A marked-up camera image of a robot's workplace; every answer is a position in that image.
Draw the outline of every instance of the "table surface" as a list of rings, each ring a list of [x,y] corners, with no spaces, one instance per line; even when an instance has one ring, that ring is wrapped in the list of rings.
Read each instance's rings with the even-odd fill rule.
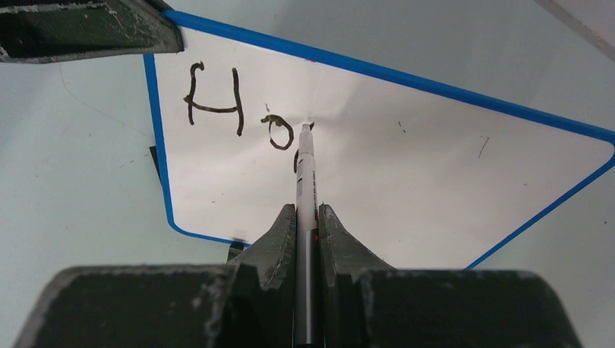
[[[615,129],[615,64],[533,1],[174,0],[177,10]],[[140,56],[0,65],[0,344],[72,265],[224,262],[172,230]],[[587,347],[615,339],[615,174],[487,259],[556,289]]]

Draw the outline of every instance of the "white board surface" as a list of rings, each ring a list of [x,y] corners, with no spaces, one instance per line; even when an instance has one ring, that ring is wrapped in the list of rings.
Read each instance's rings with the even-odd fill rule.
[[[592,175],[609,142],[301,57],[183,28],[186,50],[155,55],[170,220],[252,243],[295,199],[297,139],[269,142],[268,114],[298,137],[314,122],[318,199],[399,268],[463,268]],[[194,102],[244,113],[194,109]],[[284,128],[272,127],[285,144]]]

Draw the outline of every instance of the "ink mark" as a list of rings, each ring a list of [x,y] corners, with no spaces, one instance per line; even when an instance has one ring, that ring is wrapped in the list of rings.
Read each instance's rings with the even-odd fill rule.
[[[194,63],[190,67],[190,92],[188,92],[186,98],[183,99],[186,102],[188,102],[186,99],[190,102],[194,99],[194,92],[197,90],[197,77],[194,76],[194,72],[197,69],[200,69],[201,71],[205,70],[203,62]],[[190,122],[190,125],[194,125],[194,120],[192,119],[192,105],[190,103],[188,103],[188,122]]]
[[[271,145],[273,145],[273,147],[275,147],[278,150],[286,150],[292,145],[292,142],[294,140],[294,132],[292,130],[292,127],[288,124],[287,121],[284,120],[284,118],[278,115],[267,115],[260,122],[261,123],[269,122],[269,142],[271,143]],[[276,124],[276,126],[285,127],[288,130],[289,140],[284,146],[279,146],[278,144],[276,144],[276,142],[271,137],[271,125],[274,123]]]
[[[237,135],[242,136],[242,131],[244,130],[244,109],[242,107],[242,98],[239,95],[239,74],[237,72],[237,69],[233,68],[231,70],[231,72],[233,73],[233,93],[235,96],[236,106],[225,108],[206,107],[194,102],[194,93],[197,90],[197,77],[195,75],[197,69],[201,71],[205,70],[203,62],[194,63],[190,67],[190,92],[187,96],[183,98],[183,100],[188,104],[188,122],[190,122],[190,125],[194,125],[194,118],[192,114],[193,107],[197,108],[198,110],[215,112],[219,114],[226,114],[237,111],[237,114],[239,115],[239,126],[237,127]]]
[[[482,154],[482,150],[484,150],[484,146],[485,146],[485,145],[487,145],[487,142],[488,142],[488,141],[489,141],[489,137],[487,137],[487,140],[485,140],[485,141],[484,141],[484,144],[482,144],[481,151],[479,152],[479,158],[480,158],[480,155]]]
[[[239,126],[237,127],[237,135],[242,136],[244,130],[244,109],[242,108],[242,98],[239,96],[239,74],[237,69],[233,68],[233,92],[235,93],[235,102],[237,104],[237,113],[239,114]]]

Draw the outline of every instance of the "marker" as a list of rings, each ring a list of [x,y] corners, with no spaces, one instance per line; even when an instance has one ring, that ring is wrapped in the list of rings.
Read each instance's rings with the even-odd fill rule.
[[[322,323],[318,313],[320,289],[317,284],[318,205],[314,140],[310,125],[303,125],[297,156],[297,261],[295,262],[294,330],[297,346],[323,346]]]

